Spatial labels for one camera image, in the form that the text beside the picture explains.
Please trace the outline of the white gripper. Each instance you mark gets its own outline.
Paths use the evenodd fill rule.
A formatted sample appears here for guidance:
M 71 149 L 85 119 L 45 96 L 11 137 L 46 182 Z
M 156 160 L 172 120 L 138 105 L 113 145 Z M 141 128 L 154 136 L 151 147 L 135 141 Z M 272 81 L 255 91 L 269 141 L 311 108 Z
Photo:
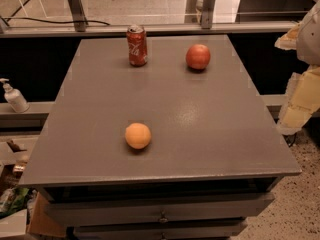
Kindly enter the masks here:
M 320 109 L 320 0 L 274 46 L 282 50 L 297 50 L 297 57 L 309 65 L 302 74 L 293 73 L 288 81 L 285 102 L 277 122 L 282 135 L 300 131 Z

